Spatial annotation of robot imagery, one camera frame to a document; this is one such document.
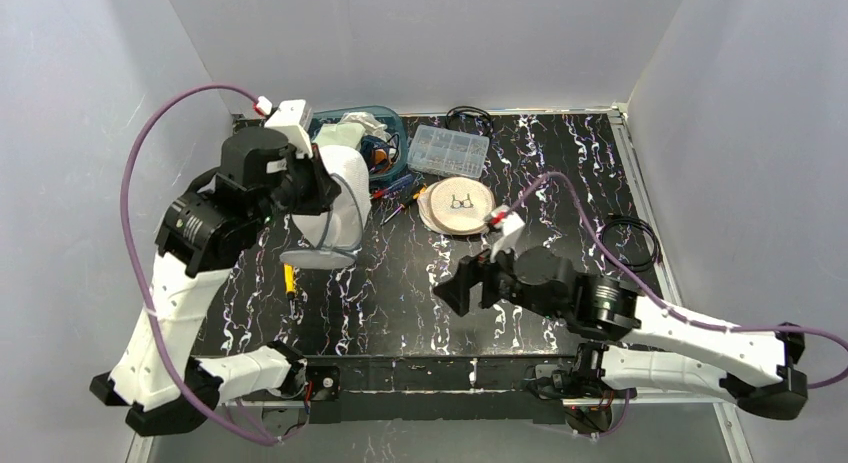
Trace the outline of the dark blue lace bra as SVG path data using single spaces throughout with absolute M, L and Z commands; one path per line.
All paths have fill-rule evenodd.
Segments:
M 368 167 L 371 175 L 386 173 L 395 165 L 400 157 L 399 143 L 400 138 L 397 133 L 391 134 L 388 141 L 383 141 L 380 138 L 367 135 L 363 137 L 360 146 L 360 154 L 366 162 L 366 166 Z M 389 160 L 384 166 L 375 168 L 370 167 L 369 163 L 371 162 L 371 154 L 374 149 L 384 149 L 386 151 Z

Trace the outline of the orange black bra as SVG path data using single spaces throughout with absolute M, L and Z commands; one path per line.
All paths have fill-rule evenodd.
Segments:
M 374 149 L 371 154 L 371 162 L 369 165 L 371 168 L 384 166 L 388 160 L 389 157 L 384 149 Z

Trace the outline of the teal plastic bin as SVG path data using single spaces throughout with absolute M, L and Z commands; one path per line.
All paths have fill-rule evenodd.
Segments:
M 372 186 L 387 185 L 403 175 L 409 143 L 398 113 L 380 105 L 317 112 L 308 132 L 315 139 L 323 125 L 343 121 L 360 123 L 365 127 L 358 148 L 366 161 Z

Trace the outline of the pale cream bra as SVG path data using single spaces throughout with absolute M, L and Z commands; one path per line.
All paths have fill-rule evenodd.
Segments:
M 325 123 L 318 130 L 313 142 L 320 148 L 344 146 L 358 150 L 365 134 L 365 127 L 357 122 Z

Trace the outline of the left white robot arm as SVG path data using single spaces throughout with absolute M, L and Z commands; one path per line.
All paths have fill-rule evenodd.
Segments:
M 227 138 L 219 164 L 167 207 L 153 272 L 139 279 L 143 307 L 131 339 L 116 366 L 92 379 L 91 392 L 126 407 L 128 426 L 144 437 L 192 432 L 221 403 L 257 391 L 308 399 L 306 359 L 281 341 L 218 358 L 192 349 L 217 292 L 270 221 L 316 216 L 340 192 L 316 145 L 301 151 L 260 127 Z

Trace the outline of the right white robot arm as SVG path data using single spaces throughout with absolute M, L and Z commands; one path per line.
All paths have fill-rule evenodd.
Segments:
M 543 247 L 520 256 L 488 250 L 466 256 L 433 293 L 463 316 L 474 287 L 481 289 L 482 308 L 506 300 L 560 320 L 584 338 L 571 368 L 554 370 L 536 385 L 545 398 L 654 388 L 711 396 L 773 420 L 797 418 L 808 401 L 807 377 L 794 367 L 804 339 L 787 325 L 754 333 L 732 332 L 720 321 L 699 328 L 658 308 L 634 286 L 578 272 Z

